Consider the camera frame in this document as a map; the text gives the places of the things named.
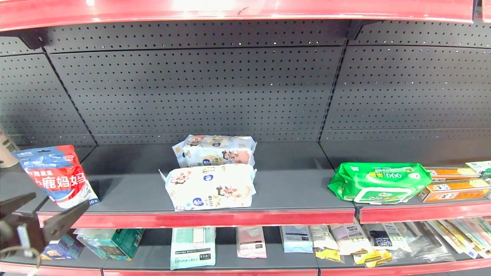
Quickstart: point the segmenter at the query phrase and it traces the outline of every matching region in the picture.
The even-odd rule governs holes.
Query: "teal product box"
[[[170,270],[214,266],[215,228],[173,228],[170,244]]]
[[[79,240],[102,259],[131,261],[144,229],[77,229]]]
[[[69,235],[63,235],[57,241],[50,241],[41,253],[41,260],[76,260],[82,252],[82,245]]]

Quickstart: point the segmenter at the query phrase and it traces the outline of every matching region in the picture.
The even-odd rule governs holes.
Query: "blue product box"
[[[69,235],[63,235],[58,241],[50,241],[43,253],[42,260],[77,259],[82,252],[82,245]]]

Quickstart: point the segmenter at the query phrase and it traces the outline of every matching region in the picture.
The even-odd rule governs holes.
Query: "shelf bracket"
[[[43,46],[36,29],[3,31],[0,32],[0,36],[18,37],[31,50],[36,50]]]
[[[362,19],[351,20],[350,26],[348,27],[348,32],[346,34],[346,38],[349,40],[355,40],[360,34],[363,26],[381,22],[381,21],[382,20],[362,20]]]

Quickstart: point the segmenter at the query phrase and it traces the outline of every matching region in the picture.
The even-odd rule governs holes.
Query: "light blue package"
[[[249,136],[189,135],[172,149],[180,167],[224,164],[254,166],[256,144]]]
[[[281,241],[285,253],[313,253],[308,226],[281,226]]]
[[[173,228],[170,245],[170,270],[214,266],[215,228]]]

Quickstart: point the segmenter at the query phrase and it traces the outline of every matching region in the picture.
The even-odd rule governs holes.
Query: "perforated pegboard panel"
[[[340,53],[118,51],[57,54],[52,61],[95,135],[309,131],[308,140],[316,140]]]
[[[244,132],[193,132],[196,135],[252,136],[256,142],[313,141],[319,131],[244,131]],[[95,135],[99,144],[166,144],[179,143],[189,133]]]
[[[0,68],[0,123],[10,135],[50,136],[58,144],[73,142],[67,134],[88,135],[44,54],[0,57]]]
[[[381,21],[365,25],[350,45],[428,45],[491,47],[491,24]]]
[[[0,36],[0,56],[42,53],[41,49],[31,50],[18,37]]]
[[[378,129],[323,131],[325,140],[381,140],[381,139],[465,139],[491,136],[491,128],[460,129]]]
[[[342,45],[349,20],[165,21],[48,28],[50,53]]]
[[[350,46],[325,130],[491,127],[491,50]]]

